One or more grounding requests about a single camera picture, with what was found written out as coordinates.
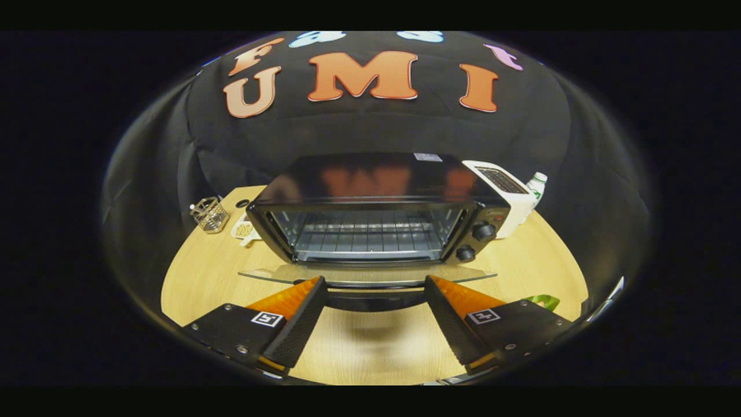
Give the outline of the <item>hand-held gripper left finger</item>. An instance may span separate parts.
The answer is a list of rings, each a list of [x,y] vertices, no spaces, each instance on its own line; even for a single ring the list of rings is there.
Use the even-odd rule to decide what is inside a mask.
[[[284,377],[296,367],[328,296],[325,278],[317,276],[248,306],[225,303],[182,329],[239,364]]]

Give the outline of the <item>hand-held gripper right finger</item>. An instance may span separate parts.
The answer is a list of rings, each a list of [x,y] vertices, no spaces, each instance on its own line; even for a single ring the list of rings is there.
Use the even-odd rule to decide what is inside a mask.
[[[424,296],[468,374],[508,368],[572,326],[532,300],[504,302],[437,276],[425,278]]]

